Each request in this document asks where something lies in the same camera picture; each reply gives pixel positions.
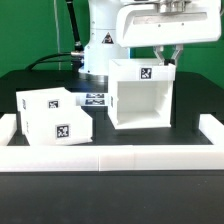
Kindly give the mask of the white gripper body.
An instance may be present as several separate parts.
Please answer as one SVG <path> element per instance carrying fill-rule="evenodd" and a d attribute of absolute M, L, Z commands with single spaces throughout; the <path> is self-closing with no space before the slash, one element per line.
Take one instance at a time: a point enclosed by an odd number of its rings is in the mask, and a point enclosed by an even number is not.
<path fill-rule="evenodd" d="M 219 4 L 188 3 L 171 13 L 161 13 L 156 4 L 126 5 L 117 15 L 116 39 L 122 47 L 217 41 Z"/>

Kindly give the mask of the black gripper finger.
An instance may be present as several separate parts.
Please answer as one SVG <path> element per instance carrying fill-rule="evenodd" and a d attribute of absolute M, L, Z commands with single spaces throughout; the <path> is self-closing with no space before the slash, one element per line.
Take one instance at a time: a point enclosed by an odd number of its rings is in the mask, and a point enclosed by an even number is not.
<path fill-rule="evenodd" d="M 163 51 L 164 51 L 164 47 L 163 46 L 154 46 L 153 47 L 153 52 L 156 56 L 156 58 L 161 62 L 164 63 L 165 62 L 165 58 L 163 56 Z"/>
<path fill-rule="evenodd" d="M 171 56 L 171 59 L 170 59 L 172 64 L 177 64 L 178 63 L 178 60 L 179 60 L 182 52 L 183 52 L 183 46 L 182 45 L 175 45 L 174 46 L 174 52 L 173 52 L 173 54 Z"/>

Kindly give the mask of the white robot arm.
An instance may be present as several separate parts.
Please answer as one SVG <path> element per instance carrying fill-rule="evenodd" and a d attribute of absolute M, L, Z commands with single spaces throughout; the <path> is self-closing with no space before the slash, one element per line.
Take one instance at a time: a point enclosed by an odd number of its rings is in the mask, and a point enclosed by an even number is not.
<path fill-rule="evenodd" d="M 213 42 L 221 36 L 222 0 L 88 0 L 90 40 L 84 48 L 85 78 L 105 81 L 111 59 L 128 59 L 130 50 Z"/>

